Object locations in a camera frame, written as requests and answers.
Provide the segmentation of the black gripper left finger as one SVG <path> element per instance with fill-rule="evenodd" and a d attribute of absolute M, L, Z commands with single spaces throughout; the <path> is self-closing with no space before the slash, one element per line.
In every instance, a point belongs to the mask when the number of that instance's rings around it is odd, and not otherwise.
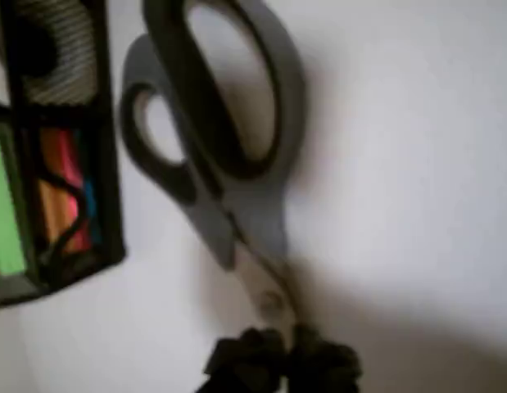
<path fill-rule="evenodd" d="M 277 392 L 285 371 L 280 332 L 250 327 L 220 338 L 206 362 L 204 392 Z"/>

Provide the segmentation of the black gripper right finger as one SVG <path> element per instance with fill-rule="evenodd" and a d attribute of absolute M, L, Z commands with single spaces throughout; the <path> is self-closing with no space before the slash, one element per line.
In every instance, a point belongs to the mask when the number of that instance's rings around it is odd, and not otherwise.
<path fill-rule="evenodd" d="M 360 391 L 360 359 L 352 347 L 303 324 L 294 327 L 293 339 L 287 357 L 289 392 Z"/>

